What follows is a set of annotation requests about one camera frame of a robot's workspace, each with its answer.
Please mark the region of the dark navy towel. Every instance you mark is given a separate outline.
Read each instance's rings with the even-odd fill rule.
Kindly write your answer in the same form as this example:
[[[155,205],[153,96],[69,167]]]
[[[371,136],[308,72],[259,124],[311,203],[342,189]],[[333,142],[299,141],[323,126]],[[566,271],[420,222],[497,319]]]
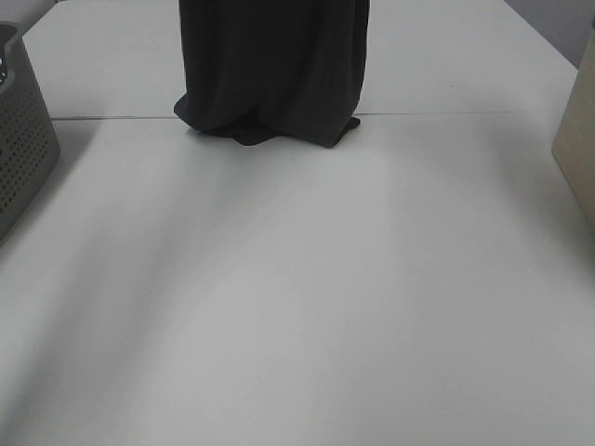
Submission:
[[[254,146],[291,137],[335,147],[361,121],[371,3],[181,1],[190,128]]]

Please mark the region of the grey perforated basket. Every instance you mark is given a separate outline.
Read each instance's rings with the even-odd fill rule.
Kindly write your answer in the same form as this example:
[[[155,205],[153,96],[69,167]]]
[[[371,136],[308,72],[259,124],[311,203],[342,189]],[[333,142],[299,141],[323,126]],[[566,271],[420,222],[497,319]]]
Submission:
[[[16,225],[60,158],[60,143],[22,36],[17,23],[1,23],[2,238]]]

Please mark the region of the beige storage box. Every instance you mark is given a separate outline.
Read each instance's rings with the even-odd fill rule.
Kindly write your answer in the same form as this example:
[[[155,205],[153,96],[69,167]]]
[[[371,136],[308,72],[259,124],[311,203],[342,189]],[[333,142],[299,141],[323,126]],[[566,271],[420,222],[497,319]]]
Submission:
[[[589,226],[594,230],[594,20],[552,145],[557,162]]]

